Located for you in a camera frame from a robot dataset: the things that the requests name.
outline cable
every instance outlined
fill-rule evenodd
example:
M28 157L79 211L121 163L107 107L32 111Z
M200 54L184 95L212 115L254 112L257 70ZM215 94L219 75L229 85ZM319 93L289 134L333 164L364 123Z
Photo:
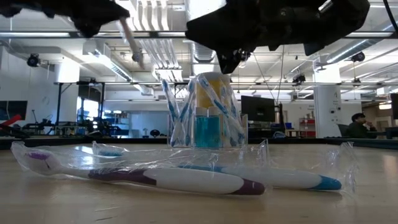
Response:
M383 0L384 6L386 7L386 11L388 14L388 17L390 18L391 24L394 27L394 30L396 31L396 37L398 37L398 26L397 26L397 22L394 19L394 16L392 15L391 9L390 9L390 5L388 4L387 0Z
M276 102L276 100L275 100L275 97L274 97L274 95L272 94L272 91L271 91L271 89L270 89L270 88L269 88L269 86L268 86L267 80L266 80L266 78L265 78L264 74L262 73L262 70L261 70L260 64L259 64L259 62L257 61L256 54L253 54L253 56L254 56L254 59L256 59L257 66L259 67L259 70L260 70L260 73L261 73L261 76L262 76L262 78L264 79L264 82L266 83L266 85L267 85L267 88L268 88L269 92L271 93L271 96L272 96L272 98L273 98L273 99L274 99L274 101Z
M279 87L278 87L278 97L276 98L276 104L278 105L279 102L279 93L280 93L280 86L282 84L282 78L284 76L284 56L285 56L285 46L282 49L282 66L280 68L280 80L279 80Z

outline computer monitor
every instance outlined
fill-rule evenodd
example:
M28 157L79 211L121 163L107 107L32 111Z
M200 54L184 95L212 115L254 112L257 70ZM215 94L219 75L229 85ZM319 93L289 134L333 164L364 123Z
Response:
M398 93L391 94L392 118L398 119Z
M27 101L0 101L0 121L7 121L15 115L25 120Z
M275 100L253 96L242 96L242 114L249 121L275 122Z

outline toothbrush head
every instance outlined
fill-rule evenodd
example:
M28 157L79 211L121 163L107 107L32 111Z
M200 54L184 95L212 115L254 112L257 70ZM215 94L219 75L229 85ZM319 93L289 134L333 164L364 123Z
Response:
M123 156L121 152L111 152L111 151L100 151L98 153L100 156L109 156L109 157L120 157Z
M60 168L59 160L49 152L27 152L23 161L26 168L42 175L54 175Z
M163 86L163 91L168 91L169 90L169 84L167 83L166 80L162 79L162 86Z
M191 81L190 81L189 86L188 86L188 91L189 91L190 93L192 93L192 92L195 91L195 80L191 80Z

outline wooden table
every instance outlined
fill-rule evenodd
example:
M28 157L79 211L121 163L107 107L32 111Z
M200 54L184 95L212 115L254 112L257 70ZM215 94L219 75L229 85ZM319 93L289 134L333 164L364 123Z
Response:
M325 146L270 149L308 155ZM11 152L0 151L0 223L398 223L398 151L357 149L357 154L361 172L354 197L274 189L242 198L41 177L23 172Z

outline metal beam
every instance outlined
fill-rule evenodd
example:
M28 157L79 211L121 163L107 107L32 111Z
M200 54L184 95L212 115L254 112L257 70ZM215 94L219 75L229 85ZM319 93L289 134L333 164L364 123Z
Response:
M135 39L186 39L185 31L135 31ZM77 31L0 31L0 38L7 39L84 39ZM102 31L94 39L122 39L119 31ZM342 39L397 39L393 32L357 31Z
M161 86L160 82L107 82L107 85L154 85L154 86ZM170 85L188 85L188 82L170 82ZM257 86L398 86L398 83L381 83L381 82L362 82L362 83L314 83L314 82L304 82L301 84L296 83L280 83L280 82L233 82L231 86L237 85L257 85Z

